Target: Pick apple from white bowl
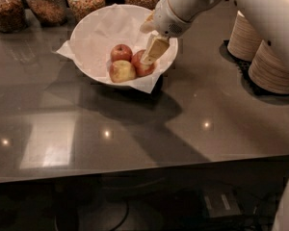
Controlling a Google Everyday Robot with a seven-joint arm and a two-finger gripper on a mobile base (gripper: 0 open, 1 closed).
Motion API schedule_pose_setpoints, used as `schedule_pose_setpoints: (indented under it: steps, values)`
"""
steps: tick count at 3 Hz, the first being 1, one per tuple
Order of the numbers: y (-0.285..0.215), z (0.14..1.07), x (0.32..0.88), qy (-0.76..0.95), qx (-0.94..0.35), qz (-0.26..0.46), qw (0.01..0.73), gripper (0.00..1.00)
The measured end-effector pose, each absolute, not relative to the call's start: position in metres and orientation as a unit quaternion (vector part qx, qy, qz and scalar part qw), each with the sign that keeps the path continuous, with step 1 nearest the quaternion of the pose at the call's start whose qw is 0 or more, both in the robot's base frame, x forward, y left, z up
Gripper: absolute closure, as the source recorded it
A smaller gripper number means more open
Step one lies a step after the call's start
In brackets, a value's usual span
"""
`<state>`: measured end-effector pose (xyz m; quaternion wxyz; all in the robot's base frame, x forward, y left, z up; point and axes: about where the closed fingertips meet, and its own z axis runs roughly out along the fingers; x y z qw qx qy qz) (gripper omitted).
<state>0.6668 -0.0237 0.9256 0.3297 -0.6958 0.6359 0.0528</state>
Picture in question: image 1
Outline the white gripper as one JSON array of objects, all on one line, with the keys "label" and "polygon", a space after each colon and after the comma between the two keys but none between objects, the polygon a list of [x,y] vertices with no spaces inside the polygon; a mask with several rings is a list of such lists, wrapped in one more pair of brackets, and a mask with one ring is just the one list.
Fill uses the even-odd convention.
[{"label": "white gripper", "polygon": [[154,30],[159,33],[151,34],[148,38],[141,63],[154,64],[170,47],[169,38],[179,38],[191,25],[191,22],[182,20],[174,13],[169,0],[160,0],[154,12],[150,13],[140,27],[140,31],[144,34]]}]

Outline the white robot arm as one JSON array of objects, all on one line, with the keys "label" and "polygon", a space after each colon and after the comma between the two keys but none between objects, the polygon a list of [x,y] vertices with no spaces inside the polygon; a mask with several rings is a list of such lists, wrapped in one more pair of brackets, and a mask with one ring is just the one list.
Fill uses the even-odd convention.
[{"label": "white robot arm", "polygon": [[[222,0],[160,0],[140,31],[152,35],[142,56],[144,64],[161,58],[171,38],[188,30],[200,13]],[[229,0],[277,53],[289,70],[289,0]]]}]

